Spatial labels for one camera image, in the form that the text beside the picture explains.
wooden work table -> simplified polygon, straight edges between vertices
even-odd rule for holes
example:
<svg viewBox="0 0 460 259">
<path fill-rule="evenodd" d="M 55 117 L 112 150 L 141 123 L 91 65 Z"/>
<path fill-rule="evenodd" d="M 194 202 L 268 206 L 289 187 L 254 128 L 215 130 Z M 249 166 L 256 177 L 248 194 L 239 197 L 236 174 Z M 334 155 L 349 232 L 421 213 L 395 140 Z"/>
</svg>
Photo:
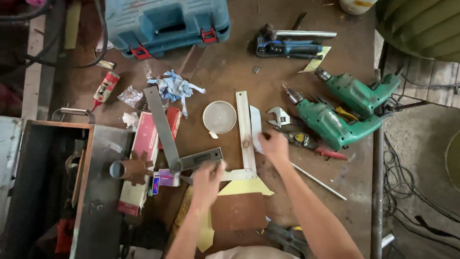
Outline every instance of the wooden work table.
<svg viewBox="0 0 460 259">
<path fill-rule="evenodd" d="M 238 125 L 228 133 L 212 139 L 202 122 L 204 108 L 216 100 L 231 103 L 236 109 L 235 92 L 247 91 L 250 105 L 261 112 L 262 129 L 272 127 L 267 120 L 273 119 L 266 112 L 280 106 L 287 112 L 296 113 L 295 107 L 283 94 L 281 85 L 284 83 L 303 94 L 321 92 L 333 97 L 326 91 L 324 83 L 312 73 L 297 73 L 303 70 L 308 61 L 299 59 L 260 59 L 247 47 L 254 35 L 265 23 L 271 23 L 276 29 L 290 29 L 301 12 L 307 12 L 300 29 L 337 32 L 337 37 L 323 42 L 331 46 L 321 67 L 330 74 L 351 73 L 363 83 L 371 83 L 374 76 L 374 14 L 369 11 L 361 16 L 345 14 L 338 1 L 285 1 L 268 0 L 229 1 L 228 8 L 231 19 L 231 33 L 228 41 L 210 45 L 202 57 L 191 82 L 205 88 L 206 93 L 194 94 L 186 99 L 189 117 L 182 118 L 178 130 L 176 145 L 180 156 L 221 147 L 230 169 L 243 168 L 242 152 L 239 141 Z M 100 36 L 100 25 L 91 4 L 85 3 L 82 8 L 79 39 L 74 50 L 75 62 L 85 63 L 92 59 L 92 48 Z M 96 123 L 124 128 L 121 120 L 124 112 L 135 111 L 117 99 L 122 91 L 132 85 L 142 90 L 146 87 L 143 65 L 146 61 L 137 62 L 124 58 L 115 49 L 108 51 L 105 58 L 116 63 L 114 72 L 121 76 L 119 84 L 107 103 L 98 107 L 94 115 Z M 172 67 L 179 62 L 167 60 Z M 255 66 L 260 67 L 256 74 Z M 161 65 L 154 69 L 162 70 Z M 71 108 L 91 109 L 92 96 L 101 83 L 107 69 L 95 66 L 84 70 L 68 71 L 55 86 L 53 107 L 66 106 Z M 181 107 L 179 102 L 173 105 Z M 85 118 L 68 116 L 71 122 L 84 122 Z M 367 258 L 370 254 L 371 233 L 371 181 L 372 181 L 372 135 L 353 143 L 341 153 L 348 155 L 349 162 L 330 159 L 313 153 L 311 150 L 290 146 L 290 158 L 293 163 L 314 175 L 317 179 L 330 186 L 348 200 L 343 201 L 325 188 L 302 175 L 304 181 L 315 194 L 339 218 Z M 264 155 L 255 154 L 257 174 L 267 187 L 275 194 L 266 198 L 267 216 L 279 225 L 292 226 L 297 219 L 291 209 L 286 189 L 274 167 Z M 167 228 L 173 223 L 185 191 L 185 184 L 179 188 L 160 188 L 160 193 L 146 204 L 148 211 L 164 211 L 163 219 Z M 228 249 L 238 245 L 258 245 L 264 241 L 254 231 L 239 233 L 218 233 L 214 237 L 214 245 L 207 253 L 220 249 Z"/>
</svg>

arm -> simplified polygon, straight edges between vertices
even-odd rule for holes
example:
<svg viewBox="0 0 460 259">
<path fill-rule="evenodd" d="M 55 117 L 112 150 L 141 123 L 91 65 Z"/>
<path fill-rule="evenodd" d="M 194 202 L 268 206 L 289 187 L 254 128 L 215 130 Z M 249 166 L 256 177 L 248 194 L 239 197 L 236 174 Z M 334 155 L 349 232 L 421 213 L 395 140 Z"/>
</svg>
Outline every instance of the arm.
<svg viewBox="0 0 460 259">
<path fill-rule="evenodd" d="M 216 163 L 203 163 L 195 172 L 190 208 L 172 242 L 166 259 L 193 259 L 195 257 L 201 221 L 203 215 L 209 211 L 217 199 L 219 183 L 225 167 L 226 163 L 223 161 L 217 168 Z"/>
<path fill-rule="evenodd" d="M 363 259 L 345 227 L 316 197 L 289 161 L 288 140 L 275 130 L 259 134 L 264 154 L 279 172 L 307 242 L 319 259 Z"/>
</svg>

crumpled blue cloth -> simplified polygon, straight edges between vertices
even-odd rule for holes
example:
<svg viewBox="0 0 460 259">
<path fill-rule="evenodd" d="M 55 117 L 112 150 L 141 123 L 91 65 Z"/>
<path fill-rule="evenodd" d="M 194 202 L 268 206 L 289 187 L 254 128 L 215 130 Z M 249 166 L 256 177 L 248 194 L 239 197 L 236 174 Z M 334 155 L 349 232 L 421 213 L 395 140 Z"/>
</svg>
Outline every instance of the crumpled blue cloth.
<svg viewBox="0 0 460 259">
<path fill-rule="evenodd" d="M 198 92 L 204 94 L 206 89 L 199 88 L 198 86 L 189 83 L 184 80 L 180 75 L 174 73 L 174 69 L 164 73 L 165 76 L 170 76 L 163 79 L 149 79 L 147 83 L 156 83 L 158 84 L 158 92 L 162 99 L 169 99 L 171 101 L 176 101 L 180 99 L 182 103 L 182 113 L 187 118 L 187 107 L 185 106 L 185 98 L 190 97 L 193 92 L 192 88 Z"/>
</svg>

tool case handle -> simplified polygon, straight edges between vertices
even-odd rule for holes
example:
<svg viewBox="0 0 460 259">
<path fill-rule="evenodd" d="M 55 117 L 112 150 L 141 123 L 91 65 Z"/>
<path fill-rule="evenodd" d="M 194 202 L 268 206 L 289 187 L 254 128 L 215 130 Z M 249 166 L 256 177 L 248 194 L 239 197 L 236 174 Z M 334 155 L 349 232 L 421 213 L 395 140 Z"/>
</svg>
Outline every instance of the tool case handle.
<svg viewBox="0 0 460 259">
<path fill-rule="evenodd" d="M 51 116 L 51 121 L 59 121 L 61 118 L 61 117 L 58 118 L 59 114 L 74 114 L 74 115 L 88 116 L 88 124 L 96 124 L 96 118 L 94 117 L 94 114 L 92 114 L 90 110 L 61 108 L 53 112 L 53 115 Z"/>
</svg>

hand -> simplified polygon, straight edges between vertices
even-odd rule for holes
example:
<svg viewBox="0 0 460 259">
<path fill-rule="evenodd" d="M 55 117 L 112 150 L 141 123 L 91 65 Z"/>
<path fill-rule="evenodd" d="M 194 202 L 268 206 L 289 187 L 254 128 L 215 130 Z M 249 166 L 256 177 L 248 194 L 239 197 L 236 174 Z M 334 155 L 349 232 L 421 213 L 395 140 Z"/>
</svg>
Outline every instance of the hand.
<svg viewBox="0 0 460 259">
<path fill-rule="evenodd" d="M 270 135 L 268 140 L 262 133 L 258 135 L 264 155 L 266 155 L 275 166 L 286 162 L 290 164 L 288 139 L 274 129 L 269 129 L 266 133 Z"/>
<path fill-rule="evenodd" d="M 227 163 L 221 161 L 203 163 L 193 176 L 193 196 L 190 208 L 197 213 L 207 213 L 211 205 L 216 201 L 219 193 L 219 184 L 224 175 Z"/>
</svg>

